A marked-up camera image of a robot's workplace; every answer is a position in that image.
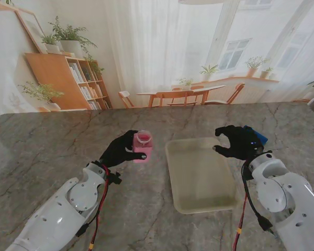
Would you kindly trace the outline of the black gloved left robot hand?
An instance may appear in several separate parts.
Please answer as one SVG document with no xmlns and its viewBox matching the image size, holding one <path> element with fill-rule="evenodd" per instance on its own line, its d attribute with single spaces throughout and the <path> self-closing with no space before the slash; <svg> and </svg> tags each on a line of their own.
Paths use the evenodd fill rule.
<svg viewBox="0 0 314 251">
<path fill-rule="evenodd" d="M 114 139 L 99 158 L 99 162 L 107 168 L 111 168 L 125 161 L 145 160 L 145 153 L 136 153 L 133 151 L 133 138 L 138 133 L 137 130 L 129 130 L 120 137 Z"/>
</svg>

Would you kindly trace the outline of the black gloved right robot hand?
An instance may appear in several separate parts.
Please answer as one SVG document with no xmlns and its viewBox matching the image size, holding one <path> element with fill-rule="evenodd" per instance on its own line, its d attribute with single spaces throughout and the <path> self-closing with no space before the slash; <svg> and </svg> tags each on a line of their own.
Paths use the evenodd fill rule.
<svg viewBox="0 0 314 251">
<path fill-rule="evenodd" d="M 215 136 L 222 134 L 228 138 L 230 147 L 215 145 L 213 149 L 226 158 L 233 157 L 246 161 L 264 150 L 260 138 L 252 128 L 228 125 L 215 130 Z"/>
</svg>

